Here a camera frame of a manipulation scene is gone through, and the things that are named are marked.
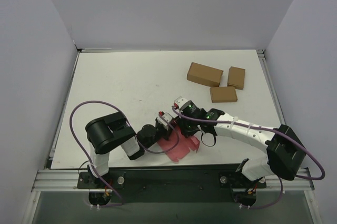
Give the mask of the pink cardboard box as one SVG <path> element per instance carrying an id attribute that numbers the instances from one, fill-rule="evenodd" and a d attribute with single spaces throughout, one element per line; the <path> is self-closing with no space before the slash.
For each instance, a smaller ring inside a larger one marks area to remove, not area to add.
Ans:
<path id="1" fill-rule="evenodd" d="M 161 138 L 157 141 L 157 144 L 160 146 L 162 151 L 165 151 L 167 157 L 174 163 L 178 163 L 184 157 L 186 157 L 190 152 L 197 153 L 200 147 L 200 141 L 195 136 L 185 137 L 182 135 L 180 128 L 176 123 L 173 124 L 175 129 L 178 131 L 178 135 L 180 137 L 179 143 L 177 146 L 168 151 L 171 147 L 175 145 L 177 142 L 177 135 L 176 133 L 172 132 L 169 136 L 168 140 Z"/>

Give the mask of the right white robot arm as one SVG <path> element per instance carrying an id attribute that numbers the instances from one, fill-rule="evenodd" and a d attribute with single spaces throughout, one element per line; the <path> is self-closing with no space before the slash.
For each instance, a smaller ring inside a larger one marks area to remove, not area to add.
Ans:
<path id="1" fill-rule="evenodd" d="M 198 108 L 191 100 L 178 98 L 172 107 L 179 116 L 179 126 L 185 136 L 197 131 L 214 138 L 228 137 L 263 152 L 257 159 L 245 159 L 237 172 L 250 181 L 276 175 L 292 181 L 306 153 L 293 130 L 282 124 L 279 128 L 262 127 L 233 117 L 224 111 Z"/>

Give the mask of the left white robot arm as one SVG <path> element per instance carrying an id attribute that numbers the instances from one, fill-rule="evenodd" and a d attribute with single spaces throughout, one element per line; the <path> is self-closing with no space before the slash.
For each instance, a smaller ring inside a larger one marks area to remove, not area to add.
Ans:
<path id="1" fill-rule="evenodd" d="M 135 160 L 160 139 L 168 140 L 174 125 L 169 113 L 160 112 L 155 125 L 146 124 L 135 132 L 122 112 L 115 112 L 89 122 L 86 127 L 90 148 L 89 181 L 97 188 L 104 187 L 108 181 L 108 161 L 110 152 L 122 147 L 130 160 Z"/>

